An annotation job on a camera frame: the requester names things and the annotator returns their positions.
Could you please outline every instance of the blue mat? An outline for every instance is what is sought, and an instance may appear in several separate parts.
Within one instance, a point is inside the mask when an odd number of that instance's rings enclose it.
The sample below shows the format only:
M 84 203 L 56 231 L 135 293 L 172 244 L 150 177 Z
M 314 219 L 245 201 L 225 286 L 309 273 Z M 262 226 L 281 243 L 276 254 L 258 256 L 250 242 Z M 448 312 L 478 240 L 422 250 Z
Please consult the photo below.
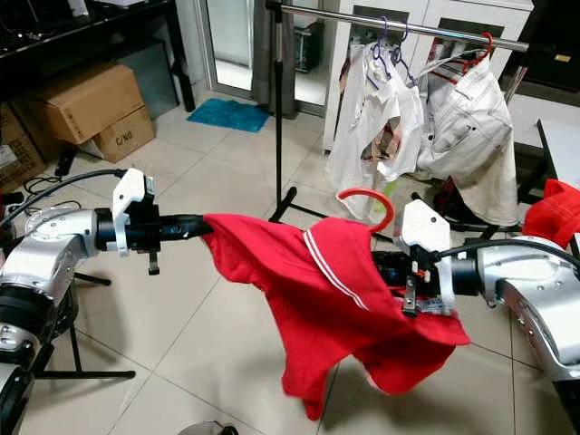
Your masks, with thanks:
M 212 98 L 191 113 L 188 121 L 257 133 L 264 127 L 268 116 L 267 112 L 252 104 Z

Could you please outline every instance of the cardboard box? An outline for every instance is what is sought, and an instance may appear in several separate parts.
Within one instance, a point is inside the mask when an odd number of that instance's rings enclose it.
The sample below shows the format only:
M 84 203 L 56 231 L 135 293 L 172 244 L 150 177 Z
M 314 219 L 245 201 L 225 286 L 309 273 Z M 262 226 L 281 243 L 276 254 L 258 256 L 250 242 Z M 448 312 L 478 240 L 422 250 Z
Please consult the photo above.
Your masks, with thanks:
M 30 98 L 24 97 L 10 104 L 44 161 L 58 160 L 67 148 L 76 146 L 53 136 L 48 125 L 41 123 L 41 118 L 34 114 Z
M 116 163 L 149 142 L 154 136 L 149 112 L 147 107 L 143 106 L 83 143 L 81 150 Z
M 6 103 L 0 105 L 0 131 L 0 189 L 10 192 L 40 174 L 45 165 Z
M 55 138 L 77 145 L 144 104 L 133 71 L 117 63 L 63 78 L 34 98 L 38 121 Z

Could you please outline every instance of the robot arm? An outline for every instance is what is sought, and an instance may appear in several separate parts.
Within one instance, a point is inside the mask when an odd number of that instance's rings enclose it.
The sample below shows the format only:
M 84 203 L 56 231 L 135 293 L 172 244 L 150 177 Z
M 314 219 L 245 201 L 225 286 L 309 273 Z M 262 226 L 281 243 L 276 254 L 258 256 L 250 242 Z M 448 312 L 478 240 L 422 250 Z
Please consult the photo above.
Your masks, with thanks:
M 150 179 L 129 169 L 114 190 L 112 212 L 49 208 L 28 222 L 26 236 L 0 275 L 3 435 L 18 433 L 34 381 L 31 368 L 55 337 L 59 307 L 80 259 L 106 250 L 122 256 L 129 250 L 147 252 L 150 275 L 156 275 L 160 242 L 212 231 L 202 216 L 160 216 L 153 198 Z M 443 256 L 441 251 L 450 248 L 449 224 L 420 200 L 398 216 L 394 235 L 406 255 L 388 253 L 387 267 L 379 268 L 387 283 L 406 284 L 403 312 L 414 315 L 415 297 L 422 295 L 438 295 L 444 314 L 455 311 L 454 294 L 483 295 L 489 304 L 508 305 L 580 431 L 580 283 L 574 262 L 537 238 L 531 241 L 543 245 L 472 246 Z
M 33 215 L 26 235 L 10 252 L 0 275 L 0 433 L 16 434 L 32 390 L 32 368 L 41 349 L 57 335 L 63 299 L 80 259 L 100 251 L 150 254 L 150 274 L 159 273 L 160 242 L 211 231 L 197 215 L 162 217 L 153 204 L 152 182 L 129 169 L 107 208 L 48 208 Z
M 560 246 L 540 237 L 515 237 L 511 242 L 483 244 L 468 241 L 465 249 L 457 249 L 462 252 L 441 258 L 436 251 L 447 248 L 450 239 L 446 224 L 420 200 L 407 204 L 395 228 L 395 243 L 410 255 L 411 268 L 407 274 L 416 275 L 421 269 L 428 272 L 421 275 L 438 283 L 447 311 L 453 308 L 452 299 L 443 298 L 449 288 L 453 294 L 483 295 L 490 306 L 507 305 L 516 314 L 546 376 L 554 383 L 575 430 L 580 432 L 577 260 L 566 261 Z M 478 248 L 478 243 L 486 247 Z M 432 295 L 436 285 L 424 278 L 414 278 L 414 294 Z M 405 300 L 403 312 L 408 314 L 409 307 L 415 306 L 412 294 L 406 294 Z

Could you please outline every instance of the clothes rack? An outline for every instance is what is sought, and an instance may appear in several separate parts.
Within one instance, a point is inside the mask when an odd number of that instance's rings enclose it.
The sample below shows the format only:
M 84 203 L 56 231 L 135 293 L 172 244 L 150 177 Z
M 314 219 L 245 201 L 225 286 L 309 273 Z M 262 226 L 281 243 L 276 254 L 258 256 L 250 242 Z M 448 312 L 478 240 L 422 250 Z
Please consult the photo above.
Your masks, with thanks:
M 282 71 L 284 69 L 283 65 L 283 29 L 282 29 L 282 14 L 292 14 L 292 15 L 310 15 L 320 18 L 325 18 L 334 21 L 343 21 L 351 24 L 361 24 L 370 27 L 384 28 L 385 25 L 388 26 L 389 31 L 395 32 L 405 32 L 406 30 L 412 34 L 425 34 L 429 36 L 438 36 L 443 39 L 448 39 L 452 41 L 469 41 L 474 44 L 489 45 L 489 40 L 486 36 L 480 34 L 468 34 L 464 32 L 456 32 L 453 30 L 439 29 L 435 27 L 427 27 L 416 24 L 405 24 L 396 21 L 383 21 L 382 19 L 371 18 L 361 15 L 351 15 L 351 14 L 339 14 L 336 12 L 323 11 L 320 9 L 313 9 L 309 7 L 291 6 L 283 5 L 279 0 L 266 0 L 266 8 L 272 11 L 272 19 L 275 24 L 275 62 L 274 62 L 274 75 L 275 75 L 275 211 L 274 214 L 268 219 L 270 222 L 279 222 L 280 218 L 288 210 L 288 208 L 294 208 L 304 213 L 310 215 L 326 218 L 326 215 L 318 211 L 312 210 L 310 208 L 302 207 L 293 203 L 298 190 L 295 186 L 292 186 L 286 193 L 285 197 L 282 198 Z M 507 39 L 494 38 L 493 46 L 497 48 L 505 48 L 513 52 L 518 53 L 529 53 L 530 46 L 527 43 L 521 43 L 518 41 L 510 41 Z M 505 94 L 506 103 L 513 97 L 516 93 L 516 89 L 524 79 L 526 75 L 527 67 L 524 64 L 518 66 L 517 71 L 507 87 Z M 482 237 L 491 238 L 493 234 L 498 230 L 497 226 L 489 225 Z M 389 237 L 383 236 L 381 234 L 375 234 L 375 237 L 392 241 Z

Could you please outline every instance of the red shirt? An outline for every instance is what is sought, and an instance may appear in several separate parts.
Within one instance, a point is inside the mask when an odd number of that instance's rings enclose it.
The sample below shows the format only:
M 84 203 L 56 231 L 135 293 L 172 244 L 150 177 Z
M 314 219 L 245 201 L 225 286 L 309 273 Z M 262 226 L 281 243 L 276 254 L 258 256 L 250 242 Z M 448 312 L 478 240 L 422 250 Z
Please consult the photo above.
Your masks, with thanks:
M 580 191 L 557 179 L 547 180 L 544 199 L 527 211 L 522 233 L 547 238 L 566 249 L 577 232 L 580 232 Z
M 469 344 L 457 318 L 402 314 L 363 224 L 329 217 L 303 232 L 236 215 L 204 220 L 214 229 L 203 238 L 217 270 L 264 292 L 286 351 L 284 391 L 304 401 L 311 420 L 322 413 L 329 370 L 349 354 L 377 387 L 401 393 Z

